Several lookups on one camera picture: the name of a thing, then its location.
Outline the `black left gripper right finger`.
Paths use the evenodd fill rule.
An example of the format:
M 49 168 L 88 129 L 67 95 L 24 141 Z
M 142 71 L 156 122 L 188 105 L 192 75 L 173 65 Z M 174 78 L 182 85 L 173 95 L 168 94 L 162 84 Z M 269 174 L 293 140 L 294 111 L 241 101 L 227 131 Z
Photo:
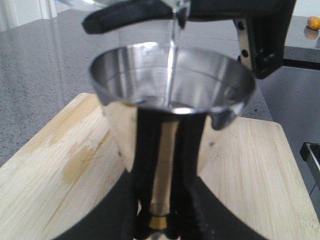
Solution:
M 235 216 L 200 177 L 174 180 L 177 232 L 181 240 L 264 240 Z

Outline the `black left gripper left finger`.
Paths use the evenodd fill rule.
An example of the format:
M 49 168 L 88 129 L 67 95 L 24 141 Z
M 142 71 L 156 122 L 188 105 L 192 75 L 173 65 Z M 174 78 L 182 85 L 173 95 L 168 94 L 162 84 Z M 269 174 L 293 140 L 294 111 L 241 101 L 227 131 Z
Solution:
M 138 202 L 123 172 L 115 185 L 84 218 L 58 236 L 60 240 L 132 240 Z

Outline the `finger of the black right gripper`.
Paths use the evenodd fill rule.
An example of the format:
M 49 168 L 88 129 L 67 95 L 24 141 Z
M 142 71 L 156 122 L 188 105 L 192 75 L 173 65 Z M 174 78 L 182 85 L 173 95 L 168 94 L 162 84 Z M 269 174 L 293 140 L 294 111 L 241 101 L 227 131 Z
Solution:
M 294 0 L 193 0 L 191 21 L 233 20 L 241 63 L 265 79 L 284 62 L 285 41 Z
M 127 25 L 171 19 L 172 8 L 161 0 L 128 0 L 88 15 L 82 22 L 87 34 L 103 34 Z

